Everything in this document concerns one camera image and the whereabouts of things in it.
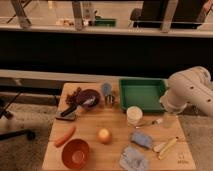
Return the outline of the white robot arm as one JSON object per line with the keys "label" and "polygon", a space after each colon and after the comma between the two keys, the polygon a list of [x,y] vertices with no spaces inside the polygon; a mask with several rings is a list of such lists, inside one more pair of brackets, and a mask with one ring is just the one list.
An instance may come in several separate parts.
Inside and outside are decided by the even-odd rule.
{"label": "white robot arm", "polygon": [[177,115],[188,104],[194,105],[207,116],[213,117],[213,90],[210,72],[201,66],[172,74],[167,80],[168,89],[159,102],[165,110],[163,126],[170,128]]}

